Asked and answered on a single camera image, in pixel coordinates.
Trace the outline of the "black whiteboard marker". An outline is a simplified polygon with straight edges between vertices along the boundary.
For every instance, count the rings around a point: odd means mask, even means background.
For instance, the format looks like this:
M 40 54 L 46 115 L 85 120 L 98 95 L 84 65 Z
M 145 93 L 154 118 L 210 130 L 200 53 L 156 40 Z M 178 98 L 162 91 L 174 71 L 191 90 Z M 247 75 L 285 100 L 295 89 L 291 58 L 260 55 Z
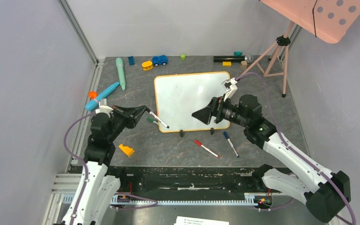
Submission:
M 170 128 L 170 126 L 167 123 L 165 123 L 162 119 L 160 119 L 153 111 L 150 111 L 149 114 L 152 115 L 155 118 L 155 120 L 161 123 L 164 127 Z

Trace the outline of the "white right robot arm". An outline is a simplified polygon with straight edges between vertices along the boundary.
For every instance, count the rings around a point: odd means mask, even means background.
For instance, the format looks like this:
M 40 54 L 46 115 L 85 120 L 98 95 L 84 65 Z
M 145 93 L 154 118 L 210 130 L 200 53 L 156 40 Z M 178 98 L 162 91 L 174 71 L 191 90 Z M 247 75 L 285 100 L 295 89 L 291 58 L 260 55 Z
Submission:
M 260 149 L 281 161 L 293 175 L 281 173 L 270 165 L 262 165 L 252 174 L 252 186 L 257 191 L 274 189 L 303 203 L 308 211 L 323 223 L 330 222 L 347 208 L 356 223 L 350 206 L 351 185 L 348 175 L 320 165 L 286 139 L 271 122 L 262 116 L 257 97 L 243 95 L 237 106 L 229 99 L 213 97 L 208 105 L 192 113 L 192 117 L 208 125 L 227 120 L 244 127 L 244 135 Z

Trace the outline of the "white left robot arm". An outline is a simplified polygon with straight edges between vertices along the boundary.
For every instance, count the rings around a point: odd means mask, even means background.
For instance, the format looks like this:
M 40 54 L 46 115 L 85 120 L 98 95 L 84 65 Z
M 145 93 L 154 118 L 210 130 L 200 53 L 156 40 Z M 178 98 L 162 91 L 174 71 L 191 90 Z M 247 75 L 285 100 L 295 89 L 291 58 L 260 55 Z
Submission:
M 90 113 L 91 134 L 84 157 L 74 157 L 82 163 L 81 179 L 62 225 L 99 225 L 117 191 L 128 187 L 128 177 L 109 175 L 108 167 L 115 153 L 114 140 L 124 129 L 133 129 L 145 112 L 143 105 L 125 108 L 103 105 Z

